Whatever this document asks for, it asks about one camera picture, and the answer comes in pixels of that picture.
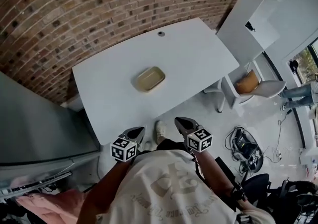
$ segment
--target jeans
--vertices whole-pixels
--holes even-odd
[[[279,94],[282,98],[296,98],[303,97],[300,100],[289,101],[285,103],[286,108],[296,108],[302,106],[310,106],[313,105],[313,97],[312,97],[312,89],[310,84],[306,84],[297,88],[293,88],[290,90],[283,90]]]

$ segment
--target white shoe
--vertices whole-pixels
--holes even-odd
[[[156,121],[155,124],[157,133],[157,144],[159,145],[163,140],[165,140],[165,124],[163,121]]]

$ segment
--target white floor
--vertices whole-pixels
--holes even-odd
[[[265,60],[261,57],[259,65],[261,70],[263,70],[265,79],[273,79],[273,74],[265,63]],[[255,137],[263,151],[268,148],[266,156],[274,161],[278,161],[278,159],[274,158],[272,149],[276,148],[278,143],[278,120],[283,120],[286,115],[286,111],[280,111],[283,100],[278,96],[272,99],[255,97],[248,104],[244,105],[239,113],[231,110],[226,103],[222,114],[219,114],[215,111],[215,103],[219,97],[218,94],[198,93],[158,117],[156,120],[160,119],[166,123],[166,137],[174,141],[183,140],[183,137],[174,125],[175,117],[185,116],[195,119],[214,135],[213,145],[208,151],[214,158],[221,157],[233,174],[239,178],[240,174],[237,172],[239,162],[232,160],[231,152],[224,147],[224,141],[227,134],[234,127],[240,125],[245,127]],[[149,121],[146,124],[147,129],[144,142],[153,140],[154,123],[155,120]],[[299,164],[301,147],[302,142],[296,119],[294,114],[291,113],[283,122],[281,129],[278,150],[281,152],[282,160],[278,163],[272,163],[269,159],[265,158],[263,167],[258,174],[268,173],[272,182],[272,188],[280,186],[287,177],[290,180],[303,180],[305,178],[305,168]],[[109,154],[109,145],[106,145],[99,161],[99,175],[106,174],[114,164],[115,160]],[[92,164],[90,173],[96,173],[96,163]]]

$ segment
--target pink cloth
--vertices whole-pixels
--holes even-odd
[[[48,224],[76,224],[85,194],[69,190],[57,195],[34,193],[16,200]]]

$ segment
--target window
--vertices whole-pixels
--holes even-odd
[[[318,40],[294,57],[298,62],[297,75],[302,83],[315,80],[315,74],[318,73],[318,55],[315,47],[318,51]]]

